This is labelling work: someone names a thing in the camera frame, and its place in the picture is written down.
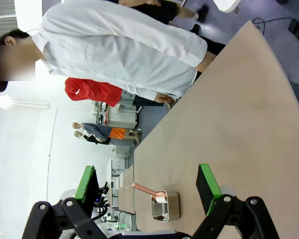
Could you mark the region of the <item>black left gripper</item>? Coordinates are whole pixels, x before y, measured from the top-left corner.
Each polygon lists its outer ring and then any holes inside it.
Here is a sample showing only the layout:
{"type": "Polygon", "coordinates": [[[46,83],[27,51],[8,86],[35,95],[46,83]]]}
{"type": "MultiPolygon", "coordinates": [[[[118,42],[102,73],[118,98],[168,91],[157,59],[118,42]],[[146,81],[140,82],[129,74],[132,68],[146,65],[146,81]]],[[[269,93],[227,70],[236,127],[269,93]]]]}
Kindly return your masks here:
{"type": "Polygon", "coordinates": [[[97,207],[107,207],[107,193],[109,191],[108,182],[97,193],[97,207]]]}

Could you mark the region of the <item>person left hand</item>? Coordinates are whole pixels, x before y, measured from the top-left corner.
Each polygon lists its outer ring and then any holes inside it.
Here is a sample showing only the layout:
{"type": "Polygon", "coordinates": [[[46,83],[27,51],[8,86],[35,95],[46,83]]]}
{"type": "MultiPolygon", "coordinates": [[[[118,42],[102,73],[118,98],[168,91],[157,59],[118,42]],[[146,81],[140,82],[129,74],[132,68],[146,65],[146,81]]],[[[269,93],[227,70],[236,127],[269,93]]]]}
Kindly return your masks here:
{"type": "Polygon", "coordinates": [[[158,103],[171,103],[172,100],[173,100],[172,97],[161,93],[157,93],[154,99],[154,101],[158,103]]]}

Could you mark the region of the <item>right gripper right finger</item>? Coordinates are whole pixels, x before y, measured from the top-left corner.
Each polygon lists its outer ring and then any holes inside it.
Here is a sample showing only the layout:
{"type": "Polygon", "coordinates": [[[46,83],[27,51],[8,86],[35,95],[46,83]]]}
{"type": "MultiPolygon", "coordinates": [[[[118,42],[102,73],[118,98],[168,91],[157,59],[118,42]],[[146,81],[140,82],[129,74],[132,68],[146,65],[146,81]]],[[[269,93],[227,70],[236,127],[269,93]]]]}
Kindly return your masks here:
{"type": "Polygon", "coordinates": [[[242,201],[224,194],[208,164],[200,164],[196,178],[205,219],[193,239],[216,239],[224,226],[233,226],[242,239],[278,239],[279,235],[262,198],[242,201]]]}

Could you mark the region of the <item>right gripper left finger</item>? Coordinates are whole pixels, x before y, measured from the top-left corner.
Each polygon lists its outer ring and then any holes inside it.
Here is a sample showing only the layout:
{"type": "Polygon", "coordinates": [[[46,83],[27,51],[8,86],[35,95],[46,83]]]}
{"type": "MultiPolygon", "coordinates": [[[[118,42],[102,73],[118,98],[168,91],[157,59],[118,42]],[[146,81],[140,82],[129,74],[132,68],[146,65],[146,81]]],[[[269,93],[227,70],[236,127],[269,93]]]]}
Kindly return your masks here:
{"type": "Polygon", "coordinates": [[[94,166],[86,166],[73,197],[55,205],[35,203],[28,216],[23,239],[59,239],[66,230],[74,230],[81,239],[105,239],[106,235],[91,218],[99,190],[94,166]]]}

